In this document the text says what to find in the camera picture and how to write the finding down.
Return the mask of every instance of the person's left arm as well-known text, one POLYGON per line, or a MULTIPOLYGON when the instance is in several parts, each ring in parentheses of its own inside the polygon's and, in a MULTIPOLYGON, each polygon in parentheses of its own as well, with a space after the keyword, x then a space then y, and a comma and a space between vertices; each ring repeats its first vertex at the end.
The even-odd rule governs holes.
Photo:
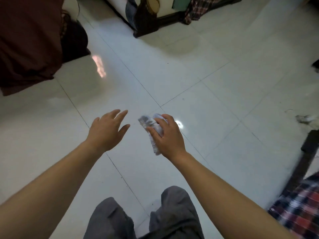
POLYGON ((130 127, 119 130, 127 110, 119 112, 96 118, 84 142, 0 205, 0 238, 50 237, 95 162, 130 127))

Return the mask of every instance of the person's right arm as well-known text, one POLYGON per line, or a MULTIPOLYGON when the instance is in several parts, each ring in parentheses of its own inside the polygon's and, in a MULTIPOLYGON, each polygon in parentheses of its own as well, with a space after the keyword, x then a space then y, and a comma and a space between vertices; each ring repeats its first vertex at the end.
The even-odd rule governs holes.
POLYGON ((173 117, 155 119, 164 130, 160 137, 153 128, 148 131, 163 156, 182 173, 198 201, 221 235, 226 239, 293 239, 264 209, 211 172, 186 152, 183 136, 173 117))

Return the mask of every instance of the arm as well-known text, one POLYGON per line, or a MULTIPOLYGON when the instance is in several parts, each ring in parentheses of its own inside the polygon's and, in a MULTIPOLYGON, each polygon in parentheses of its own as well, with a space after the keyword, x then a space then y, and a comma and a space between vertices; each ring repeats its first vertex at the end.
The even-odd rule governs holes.
POLYGON ((0 206, 0 238, 49 238, 85 177, 115 147, 130 125, 119 127, 127 110, 96 118, 87 139, 0 206))
POLYGON ((160 152, 182 173, 210 220, 224 238, 295 238, 256 203, 234 189, 186 152, 183 136, 173 117, 155 119, 164 130, 160 137, 148 131, 160 152))

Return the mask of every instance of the hand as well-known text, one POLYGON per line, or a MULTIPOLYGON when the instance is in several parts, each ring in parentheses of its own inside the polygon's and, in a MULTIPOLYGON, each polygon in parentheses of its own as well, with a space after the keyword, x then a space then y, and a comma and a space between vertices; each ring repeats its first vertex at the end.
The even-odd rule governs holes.
POLYGON ((127 110, 118 114, 120 110, 113 110, 101 117, 95 118, 86 142, 98 152, 104 153, 114 148, 123 138, 130 124, 124 125, 120 130, 121 122, 127 114, 127 110))
POLYGON ((168 121, 168 124, 159 118, 155 118, 155 121, 162 127, 163 137, 160 137, 152 127, 148 127, 147 130, 152 135, 161 154, 172 161, 179 155, 186 153, 184 139, 174 118, 168 114, 163 114, 162 117, 168 121))

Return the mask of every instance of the plaid shirt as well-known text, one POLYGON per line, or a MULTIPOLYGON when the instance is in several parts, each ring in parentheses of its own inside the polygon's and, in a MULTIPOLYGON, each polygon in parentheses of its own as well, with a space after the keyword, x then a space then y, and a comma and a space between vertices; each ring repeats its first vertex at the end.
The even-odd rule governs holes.
POLYGON ((192 20, 198 20, 213 4, 218 2, 219 0, 191 0, 183 22, 190 24, 192 20))
POLYGON ((282 194, 268 213, 298 238, 319 238, 319 172, 282 194))

